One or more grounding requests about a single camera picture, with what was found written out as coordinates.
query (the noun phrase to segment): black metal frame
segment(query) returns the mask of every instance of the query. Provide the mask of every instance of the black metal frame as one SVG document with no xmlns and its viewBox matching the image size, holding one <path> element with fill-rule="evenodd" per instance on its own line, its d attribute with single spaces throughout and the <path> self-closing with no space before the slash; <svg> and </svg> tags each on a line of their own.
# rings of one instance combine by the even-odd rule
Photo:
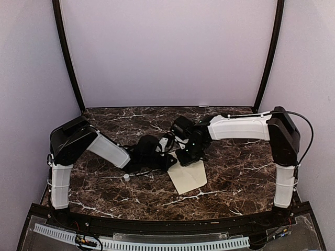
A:
<svg viewBox="0 0 335 251">
<path fill-rule="evenodd" d="M 309 202 L 299 202 L 297 194 L 295 194 L 294 198 L 297 198 L 295 205 L 292 207 L 294 217 L 307 213 L 310 214 L 320 246 L 322 250 L 326 250 L 318 223 Z M 228 232 L 230 236 L 243 235 L 253 237 L 257 235 L 266 235 L 266 230 L 270 227 L 250 224 L 250 222 L 263 222 L 271 216 L 271 213 L 272 212 L 269 211 L 232 218 L 200 221 L 134 221 L 110 219 L 72 212 L 70 212 L 69 216 L 79 224 L 82 231 L 96 236 L 113 236 L 114 233 L 141 235 L 193 235 Z M 50 225 L 58 225 L 58 223 L 50 217 L 50 214 L 51 211 L 48 207 L 37 204 L 31 205 L 17 246 L 17 251 L 22 250 L 26 231 L 32 215 L 47 219 L 47 223 Z"/>
<path fill-rule="evenodd" d="M 61 43 L 66 68 L 68 69 L 69 78 L 70 78 L 70 81 L 71 81 L 71 85 L 72 85 L 73 92 L 74 92 L 75 98 L 77 100 L 78 106 L 80 108 L 80 111 L 83 112 L 83 111 L 85 111 L 86 108 L 85 108 L 85 104 L 84 104 L 82 94 L 80 93 L 77 78 L 75 76 L 75 72 L 74 72 L 74 68 L 73 68 L 73 64 L 72 64 L 72 60 L 71 60 L 71 55 L 70 55 L 70 51 L 69 51 L 69 46 L 68 46 L 68 42 L 66 40 L 66 35 L 65 35 L 65 30 L 64 30 L 64 23 L 63 23 L 63 19 L 62 19 L 62 10 L 61 10 L 59 0 L 52 0 L 52 5 L 53 5 L 54 17 L 55 17 L 55 20 L 56 20 L 58 37 L 59 37 L 59 41 Z"/>
<path fill-rule="evenodd" d="M 274 59 L 274 55 L 275 55 L 275 51 L 277 47 L 279 31 L 280 31 L 280 27 L 282 23 L 284 2 L 285 2 L 284 0 L 277 1 L 276 16 L 274 20 L 270 48 L 267 54 L 267 59 L 266 59 L 265 68 L 264 68 L 263 77 L 260 83 L 260 87 L 259 87 L 259 90 L 256 96 L 255 103 L 252 107 L 253 112 L 258 112 L 258 109 L 261 105 L 261 102 L 262 102 L 262 99 L 265 93 L 267 81 L 269 80 L 269 75 L 270 75 L 270 71 L 271 71 L 271 67 L 272 67 L 272 63 L 273 63 L 273 59 Z M 72 64 L 72 60 L 70 56 L 69 46 L 66 40 L 64 24 L 63 24 L 63 19 L 62 19 L 62 11 L 60 7 L 60 0 L 52 0 L 52 3 L 53 3 L 53 11 L 54 11 L 54 16 L 56 20 L 59 41 L 61 43 L 63 56 L 64 56 L 64 60 L 66 63 L 66 68 L 68 69 L 68 74 L 70 77 L 71 85 L 72 85 L 78 106 L 81 112 L 84 112 L 86 108 L 85 108 L 85 104 L 83 101 L 83 97 L 79 89 L 78 81 L 75 76 L 75 72 L 74 72 L 74 68 L 73 68 L 73 64 Z"/>
<path fill-rule="evenodd" d="M 274 59 L 274 55 L 277 48 L 278 38 L 279 38 L 279 32 L 281 29 L 282 24 L 282 18 L 283 18 L 283 12 L 284 12 L 284 3 L 285 0 L 278 0 L 277 2 L 277 10 L 276 10 L 276 16 L 274 19 L 274 25 L 273 25 L 273 31 L 272 31 L 272 37 L 270 42 L 270 48 L 269 52 L 267 54 L 265 68 L 260 84 L 260 88 L 258 90 L 255 104 L 253 105 L 253 112 L 258 112 L 258 109 L 261 106 L 261 102 L 265 93 L 266 85 L 269 80 L 269 75 L 271 72 L 271 67 Z"/>
</svg>

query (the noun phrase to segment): white cylinder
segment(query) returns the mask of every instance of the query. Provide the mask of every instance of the white cylinder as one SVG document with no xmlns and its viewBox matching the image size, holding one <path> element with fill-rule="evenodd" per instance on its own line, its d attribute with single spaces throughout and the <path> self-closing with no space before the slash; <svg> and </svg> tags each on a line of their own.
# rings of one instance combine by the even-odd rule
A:
<svg viewBox="0 0 335 251">
<path fill-rule="evenodd" d="M 124 175 L 124 179 L 125 179 L 125 181 L 130 181 L 129 174 L 125 174 L 125 175 Z"/>
</svg>

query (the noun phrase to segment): black curved pole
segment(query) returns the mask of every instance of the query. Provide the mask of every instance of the black curved pole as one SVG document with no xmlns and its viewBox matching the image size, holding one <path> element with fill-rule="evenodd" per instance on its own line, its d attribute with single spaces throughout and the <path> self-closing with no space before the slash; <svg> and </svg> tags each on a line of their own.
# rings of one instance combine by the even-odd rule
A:
<svg viewBox="0 0 335 251">
<path fill-rule="evenodd" d="M 85 105 L 84 105 L 83 97 L 80 93 L 77 78 L 76 78 L 75 73 L 74 73 L 72 60 L 71 60 L 71 56 L 70 56 L 70 51 L 69 51 L 68 43 L 66 41 L 66 35 L 65 35 L 64 24 L 63 24 L 63 19 L 62 19 L 62 12 L 61 12 L 61 6 L 60 6 L 60 3 L 59 3 L 59 0 L 52 0 L 52 5 L 53 5 L 54 17 L 55 17 L 55 20 L 56 20 L 58 37 L 59 37 L 59 41 L 61 43 L 66 68 L 68 69 L 70 82 L 71 82 L 71 85 L 72 85 L 72 88 L 73 88 L 74 95 L 75 95 L 75 98 L 77 100 L 78 106 L 80 108 L 80 111 L 83 112 L 83 111 L 85 111 L 86 108 L 85 108 Z"/>
<path fill-rule="evenodd" d="M 276 10 L 276 16 L 274 19 L 274 25 L 273 25 L 273 31 L 272 31 L 272 37 L 271 37 L 271 42 L 270 42 L 270 48 L 269 52 L 267 54 L 267 59 L 265 63 L 265 68 L 260 84 L 260 88 L 258 90 L 257 96 L 256 96 L 256 101 L 253 105 L 253 112 L 258 112 L 261 102 L 265 93 L 267 81 L 269 80 L 269 75 L 271 72 L 271 67 L 274 59 L 274 54 L 276 52 L 276 47 L 278 43 L 278 37 L 279 37 L 279 31 L 281 29 L 281 24 L 282 24 L 282 18 L 283 18 L 283 12 L 284 12 L 284 2 L 285 0 L 278 0 L 277 2 L 277 10 Z"/>
</svg>

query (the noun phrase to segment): white cable tray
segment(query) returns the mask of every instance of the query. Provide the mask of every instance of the white cable tray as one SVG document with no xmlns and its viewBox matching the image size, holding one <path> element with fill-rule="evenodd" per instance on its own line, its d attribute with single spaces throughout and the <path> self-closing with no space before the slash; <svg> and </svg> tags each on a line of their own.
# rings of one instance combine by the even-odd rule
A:
<svg viewBox="0 0 335 251">
<path fill-rule="evenodd" d="M 36 223 L 34 232 L 48 236 L 61 242 L 76 245 L 74 232 L 68 230 L 54 229 L 50 226 Z M 94 238 L 86 237 L 88 241 L 97 243 Z M 111 239 L 99 238 L 103 244 L 103 250 L 113 251 L 222 251 L 234 250 L 237 248 L 249 247 L 249 237 L 227 239 L 224 241 L 201 242 L 189 244 L 152 244 L 152 243 L 133 243 L 120 242 Z"/>
</svg>

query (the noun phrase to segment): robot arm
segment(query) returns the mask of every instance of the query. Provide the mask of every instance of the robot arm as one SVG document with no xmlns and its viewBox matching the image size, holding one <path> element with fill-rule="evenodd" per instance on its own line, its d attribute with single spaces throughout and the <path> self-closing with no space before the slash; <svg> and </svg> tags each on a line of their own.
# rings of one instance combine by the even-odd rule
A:
<svg viewBox="0 0 335 251">
<path fill-rule="evenodd" d="M 71 169 L 85 150 L 101 156 L 118 168 L 124 168 L 130 161 L 124 149 L 93 128 L 83 116 L 53 130 L 48 164 L 52 168 L 51 203 L 55 209 L 68 207 Z"/>
<path fill-rule="evenodd" d="M 276 107 L 274 111 L 285 109 Z M 300 134 L 287 114 L 221 114 L 206 117 L 197 124 L 180 116 L 174 121 L 171 131 L 173 138 L 170 135 L 159 141 L 145 135 L 137 145 L 125 150 L 92 127 L 83 116 L 53 130 L 50 135 L 51 154 L 48 155 L 48 164 L 52 167 L 53 207 L 68 207 L 71 169 L 85 150 L 101 156 L 127 173 L 144 166 L 166 171 L 176 163 L 176 159 L 165 152 L 171 140 L 182 142 L 176 155 L 181 165 L 187 166 L 204 157 L 204 149 L 210 146 L 212 140 L 228 138 L 263 139 L 270 142 L 277 169 L 274 204 L 280 208 L 287 208 L 291 204 Z"/>
<path fill-rule="evenodd" d="M 168 153 L 161 153 L 165 145 L 166 140 L 159 141 L 154 136 L 145 135 L 138 144 L 124 149 L 91 126 L 83 116 L 56 128 L 50 135 L 51 154 L 48 155 L 48 165 L 52 170 L 53 207 L 68 207 L 71 169 L 84 151 L 99 155 L 127 173 L 139 171 L 142 167 L 167 171 L 177 159 Z"/>
<path fill-rule="evenodd" d="M 276 107 L 274 112 L 285 111 Z M 202 119 L 198 124 L 178 118 L 171 130 L 181 139 L 188 138 L 183 149 L 176 151 L 177 158 L 186 166 L 204 157 L 204 149 L 212 140 L 262 139 L 270 142 L 276 165 L 276 194 L 274 205 L 288 208 L 295 184 L 295 169 L 299 152 L 300 133 L 288 114 L 268 112 L 230 116 L 221 114 Z"/>
</svg>

